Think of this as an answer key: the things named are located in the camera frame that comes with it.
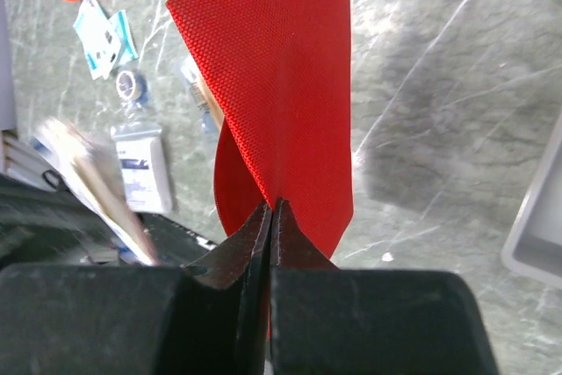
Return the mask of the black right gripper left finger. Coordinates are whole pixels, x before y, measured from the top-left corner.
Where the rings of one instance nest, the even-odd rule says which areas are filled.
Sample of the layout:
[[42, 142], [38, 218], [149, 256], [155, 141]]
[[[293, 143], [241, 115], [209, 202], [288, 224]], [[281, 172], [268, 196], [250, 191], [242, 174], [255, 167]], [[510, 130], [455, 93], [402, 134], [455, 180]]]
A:
[[1, 273], [4, 374], [261, 374], [270, 208], [184, 267]]

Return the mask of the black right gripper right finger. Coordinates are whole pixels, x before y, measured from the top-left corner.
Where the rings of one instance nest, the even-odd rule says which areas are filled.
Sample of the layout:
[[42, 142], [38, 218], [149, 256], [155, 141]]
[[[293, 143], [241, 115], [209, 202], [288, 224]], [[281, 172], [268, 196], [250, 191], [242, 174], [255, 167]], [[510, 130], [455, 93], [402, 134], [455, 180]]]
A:
[[277, 374], [495, 374], [467, 283], [439, 270], [343, 270], [279, 200], [271, 223], [270, 346]]

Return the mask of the medical tape roll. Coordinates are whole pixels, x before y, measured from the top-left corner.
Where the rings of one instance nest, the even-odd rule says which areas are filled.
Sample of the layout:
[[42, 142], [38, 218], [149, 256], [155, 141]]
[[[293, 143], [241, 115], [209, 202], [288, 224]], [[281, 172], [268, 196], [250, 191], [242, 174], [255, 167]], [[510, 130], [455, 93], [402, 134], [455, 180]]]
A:
[[148, 102], [147, 82], [137, 71], [121, 70], [116, 78], [116, 91], [125, 104], [145, 105]]

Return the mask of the red first aid kit pouch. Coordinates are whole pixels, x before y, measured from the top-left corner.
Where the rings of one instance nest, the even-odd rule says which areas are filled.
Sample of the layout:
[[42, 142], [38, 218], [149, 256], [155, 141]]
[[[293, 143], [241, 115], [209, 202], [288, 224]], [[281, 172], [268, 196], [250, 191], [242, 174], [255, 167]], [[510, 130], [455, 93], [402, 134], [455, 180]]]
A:
[[350, 0], [168, 0], [224, 115], [215, 205], [233, 234], [283, 198], [331, 256], [353, 215]]

